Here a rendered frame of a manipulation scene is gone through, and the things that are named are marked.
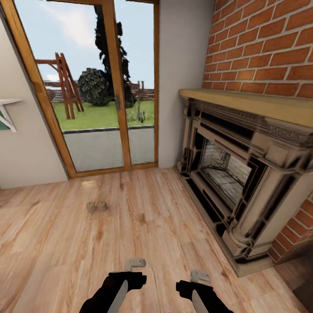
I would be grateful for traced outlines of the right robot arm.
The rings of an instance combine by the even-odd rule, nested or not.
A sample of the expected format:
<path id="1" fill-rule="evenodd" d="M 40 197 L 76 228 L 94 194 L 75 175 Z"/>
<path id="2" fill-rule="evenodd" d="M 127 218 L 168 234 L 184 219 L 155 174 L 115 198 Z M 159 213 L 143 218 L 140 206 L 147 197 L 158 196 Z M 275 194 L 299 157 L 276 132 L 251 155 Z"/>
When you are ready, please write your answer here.
<path id="1" fill-rule="evenodd" d="M 182 298 L 192 301 L 197 313 L 234 313 L 216 295 L 212 286 L 199 283 L 199 280 L 209 282 L 209 273 L 192 269 L 190 275 L 190 282 L 176 282 L 176 290 Z"/>

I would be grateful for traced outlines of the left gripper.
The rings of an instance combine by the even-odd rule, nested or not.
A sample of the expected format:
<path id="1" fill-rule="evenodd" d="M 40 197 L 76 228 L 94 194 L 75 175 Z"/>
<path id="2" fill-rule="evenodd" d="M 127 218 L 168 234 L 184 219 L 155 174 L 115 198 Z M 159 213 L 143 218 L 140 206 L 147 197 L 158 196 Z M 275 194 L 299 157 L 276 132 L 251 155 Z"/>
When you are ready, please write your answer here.
<path id="1" fill-rule="evenodd" d="M 147 275 L 142 275 L 142 272 L 125 272 L 130 278 L 130 290 L 141 289 L 143 284 L 146 284 Z"/>

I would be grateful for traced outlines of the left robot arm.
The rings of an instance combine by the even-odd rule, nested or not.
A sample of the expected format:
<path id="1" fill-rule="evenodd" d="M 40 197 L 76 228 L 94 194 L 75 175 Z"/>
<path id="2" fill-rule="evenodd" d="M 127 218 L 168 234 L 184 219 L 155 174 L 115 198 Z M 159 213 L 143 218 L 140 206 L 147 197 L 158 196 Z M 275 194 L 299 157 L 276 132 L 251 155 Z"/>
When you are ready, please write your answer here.
<path id="1" fill-rule="evenodd" d="M 145 267 L 142 258 L 126 259 L 124 272 L 110 272 L 102 287 L 81 307 L 79 313 L 117 313 L 130 290 L 141 289 L 147 275 L 133 272 L 132 267 Z"/>

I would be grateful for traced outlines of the pillar candle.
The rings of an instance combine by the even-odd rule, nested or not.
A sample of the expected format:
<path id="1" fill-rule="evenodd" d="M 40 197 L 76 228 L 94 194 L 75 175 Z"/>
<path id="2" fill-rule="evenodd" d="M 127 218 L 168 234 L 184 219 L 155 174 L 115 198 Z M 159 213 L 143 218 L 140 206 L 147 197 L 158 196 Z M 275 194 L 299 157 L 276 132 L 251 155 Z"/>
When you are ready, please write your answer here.
<path id="1" fill-rule="evenodd" d="M 107 204 L 105 201 L 100 201 L 98 206 L 99 206 L 99 210 L 102 212 L 105 212 L 107 210 Z"/>
<path id="2" fill-rule="evenodd" d="M 88 202 L 86 205 L 86 208 L 88 209 L 89 213 L 94 213 L 96 211 L 96 206 L 95 206 L 95 203 L 93 201 Z"/>

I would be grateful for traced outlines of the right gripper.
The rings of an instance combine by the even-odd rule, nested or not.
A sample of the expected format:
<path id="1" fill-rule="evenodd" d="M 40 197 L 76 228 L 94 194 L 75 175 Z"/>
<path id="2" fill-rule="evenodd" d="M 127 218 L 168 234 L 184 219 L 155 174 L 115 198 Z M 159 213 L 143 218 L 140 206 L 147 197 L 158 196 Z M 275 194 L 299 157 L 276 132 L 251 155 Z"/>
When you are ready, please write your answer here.
<path id="1" fill-rule="evenodd" d="M 194 282 L 187 282 L 184 280 L 181 280 L 180 282 L 176 282 L 176 290 L 180 292 L 180 296 L 182 298 L 186 298 L 191 300 L 191 289 L 193 286 L 195 286 L 196 283 Z"/>

